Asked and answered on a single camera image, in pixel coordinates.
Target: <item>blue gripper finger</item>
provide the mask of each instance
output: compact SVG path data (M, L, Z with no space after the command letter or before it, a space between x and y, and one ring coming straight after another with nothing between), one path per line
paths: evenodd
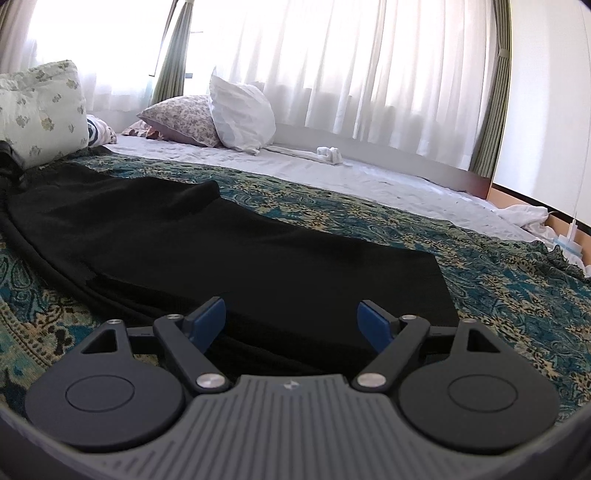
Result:
M226 304L220 297L212 297L193 313L187 315L189 341L205 353L226 324Z
M362 301L357 307L357 327L377 353L400 332L398 319L370 300Z

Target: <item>teal patterned blanket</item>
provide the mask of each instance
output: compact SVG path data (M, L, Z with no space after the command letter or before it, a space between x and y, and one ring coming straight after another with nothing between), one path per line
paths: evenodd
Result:
M433 253L460 318L484 322L557 388L566 419L591 400L591 286L558 249L509 242L273 177L93 153L72 161L119 177L216 180L222 196L284 222ZM0 401L23 414L27 388L98 324L0 238Z

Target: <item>white sheet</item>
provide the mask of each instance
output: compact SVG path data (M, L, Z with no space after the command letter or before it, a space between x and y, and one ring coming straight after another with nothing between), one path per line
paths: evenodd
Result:
M428 218L449 220L461 226L506 240L531 242L536 237L502 219L485 200L439 187L427 180L343 159L340 165L322 163L261 150L254 156L225 148L145 138L118 136L110 150L128 155L186 163L236 168L373 200Z

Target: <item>black cloth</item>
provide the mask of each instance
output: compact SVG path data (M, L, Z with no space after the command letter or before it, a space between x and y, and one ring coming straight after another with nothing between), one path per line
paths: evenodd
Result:
M458 322L435 257L267 218L213 181L122 179L77 164L2 179L0 228L48 282L107 318L148 325L226 302L208 356L230 377L349 377L374 357L356 309Z

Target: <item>pillow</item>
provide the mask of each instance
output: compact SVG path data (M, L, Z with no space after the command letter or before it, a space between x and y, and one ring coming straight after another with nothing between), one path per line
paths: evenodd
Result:
M126 137L143 137L149 140L163 140L162 134L143 120L138 120L121 132Z
M258 88L212 75L209 95L213 123L224 146L256 155L261 147L270 145L275 115Z
M117 143L117 134L107 125L107 122L94 115L87 115L86 122L88 123L89 147Z
M169 98L149 106L138 118L158 130L166 140L198 147L217 147L220 143L207 95Z
M20 155L24 168L88 145L86 100L72 61L0 74L0 140Z

